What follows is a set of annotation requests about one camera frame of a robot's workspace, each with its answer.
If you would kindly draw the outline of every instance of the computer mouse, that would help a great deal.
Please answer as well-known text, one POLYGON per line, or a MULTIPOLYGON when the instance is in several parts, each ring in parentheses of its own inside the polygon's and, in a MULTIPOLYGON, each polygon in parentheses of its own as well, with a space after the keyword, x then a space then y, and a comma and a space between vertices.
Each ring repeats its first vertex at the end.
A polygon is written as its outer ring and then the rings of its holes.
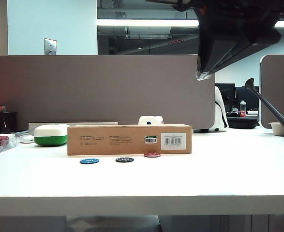
POLYGON ((34 143, 34 136, 33 135, 21 135, 18 137, 19 142, 24 144, 34 143))

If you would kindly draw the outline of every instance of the wall outlet plate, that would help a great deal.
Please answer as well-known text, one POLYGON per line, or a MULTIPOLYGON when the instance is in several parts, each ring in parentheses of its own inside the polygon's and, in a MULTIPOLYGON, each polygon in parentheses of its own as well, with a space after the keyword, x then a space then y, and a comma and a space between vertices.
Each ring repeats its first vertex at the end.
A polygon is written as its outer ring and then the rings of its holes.
POLYGON ((57 40, 44 38, 44 52, 45 55, 57 54, 57 40))

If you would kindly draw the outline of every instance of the black poker chip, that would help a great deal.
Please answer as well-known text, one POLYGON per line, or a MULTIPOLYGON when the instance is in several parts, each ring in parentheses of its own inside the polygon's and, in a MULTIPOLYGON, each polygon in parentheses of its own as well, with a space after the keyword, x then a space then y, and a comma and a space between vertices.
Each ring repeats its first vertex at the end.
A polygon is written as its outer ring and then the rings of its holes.
POLYGON ((129 162, 132 162, 133 160, 134 160, 133 158, 121 157, 121 158, 117 158, 116 162, 118 162, 118 163, 129 163, 129 162))
POLYGON ((82 159, 80 163, 82 164, 92 164, 92 163, 98 163, 99 159, 82 159))

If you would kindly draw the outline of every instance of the blue poker chip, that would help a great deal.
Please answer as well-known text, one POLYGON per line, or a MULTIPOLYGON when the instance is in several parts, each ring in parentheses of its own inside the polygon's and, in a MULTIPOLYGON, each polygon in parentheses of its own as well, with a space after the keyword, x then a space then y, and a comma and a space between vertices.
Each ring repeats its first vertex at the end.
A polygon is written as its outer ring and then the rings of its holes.
POLYGON ((92 164, 92 163, 98 163, 99 159, 82 159, 80 163, 82 164, 92 164))

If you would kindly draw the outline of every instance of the barcode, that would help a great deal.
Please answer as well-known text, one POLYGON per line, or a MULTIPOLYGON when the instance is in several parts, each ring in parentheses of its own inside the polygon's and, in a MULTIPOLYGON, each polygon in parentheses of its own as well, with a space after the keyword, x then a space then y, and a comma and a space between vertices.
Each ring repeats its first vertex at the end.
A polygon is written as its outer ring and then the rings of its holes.
POLYGON ((181 138, 166 138, 165 144, 167 144, 167 145, 180 145, 181 144, 181 138))
POLYGON ((145 139, 146 143, 156 143, 157 139, 145 139))

